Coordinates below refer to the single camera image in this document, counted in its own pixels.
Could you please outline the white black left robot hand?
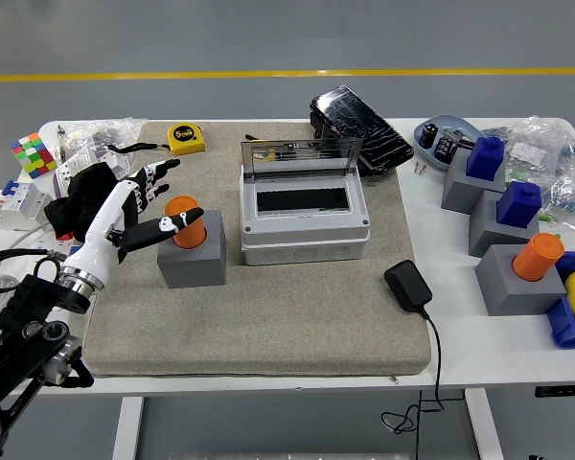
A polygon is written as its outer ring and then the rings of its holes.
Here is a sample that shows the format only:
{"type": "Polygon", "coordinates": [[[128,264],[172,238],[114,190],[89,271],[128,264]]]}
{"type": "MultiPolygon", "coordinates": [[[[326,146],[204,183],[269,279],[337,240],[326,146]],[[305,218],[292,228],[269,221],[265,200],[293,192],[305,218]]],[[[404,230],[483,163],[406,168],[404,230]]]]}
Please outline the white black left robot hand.
{"type": "Polygon", "coordinates": [[[204,211],[195,207],[138,221],[150,202],[169,188],[156,182],[179,164],[177,158],[151,163],[119,181],[92,220],[80,249],[66,258],[57,283],[78,292],[99,291],[107,284],[111,267],[128,253],[166,241],[200,219],[204,211]]]}

